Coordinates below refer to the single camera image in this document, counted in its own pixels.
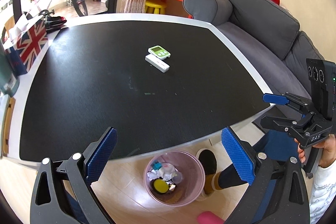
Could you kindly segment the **white patterned sleeve forearm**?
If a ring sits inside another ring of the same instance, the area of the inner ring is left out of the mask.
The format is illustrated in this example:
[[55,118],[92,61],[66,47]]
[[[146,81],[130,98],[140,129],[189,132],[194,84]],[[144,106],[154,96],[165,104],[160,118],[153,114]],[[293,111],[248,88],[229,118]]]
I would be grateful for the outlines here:
[[326,168],[319,166],[313,177],[309,201],[310,223],[317,223],[335,197],[335,162]]

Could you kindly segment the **person right hand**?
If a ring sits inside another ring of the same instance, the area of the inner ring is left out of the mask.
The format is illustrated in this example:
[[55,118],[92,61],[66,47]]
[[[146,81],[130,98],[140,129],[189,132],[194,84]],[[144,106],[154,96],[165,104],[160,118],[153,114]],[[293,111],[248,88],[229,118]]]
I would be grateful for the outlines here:
[[319,161],[321,168],[327,168],[335,162],[335,135],[330,134],[324,141],[314,145],[314,148],[322,149],[322,155]]

